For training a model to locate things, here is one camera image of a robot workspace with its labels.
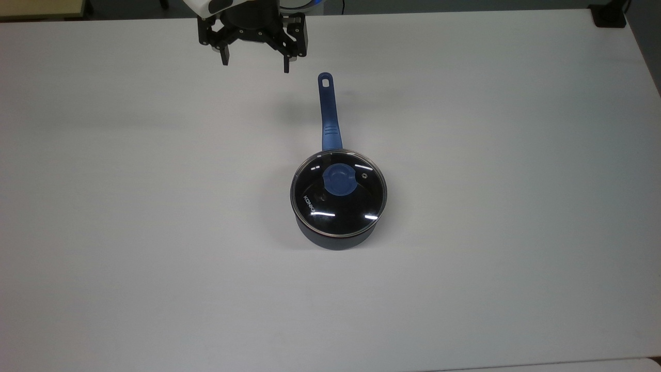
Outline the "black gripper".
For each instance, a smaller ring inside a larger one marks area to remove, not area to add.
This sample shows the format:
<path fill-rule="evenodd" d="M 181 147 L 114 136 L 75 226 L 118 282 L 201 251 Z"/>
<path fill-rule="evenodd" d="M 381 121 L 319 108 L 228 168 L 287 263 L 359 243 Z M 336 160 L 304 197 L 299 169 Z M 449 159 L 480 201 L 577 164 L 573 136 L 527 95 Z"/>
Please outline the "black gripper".
<path fill-rule="evenodd" d="M 222 64 L 229 65 L 229 45 L 238 39 L 266 40 L 283 57 L 284 73 L 298 57 L 307 56 L 308 35 L 306 16 L 294 13 L 282 16 L 279 1 L 246 1 L 221 12 L 222 28 L 213 30 L 216 18 L 198 17 L 198 41 L 210 45 L 221 56 Z"/>

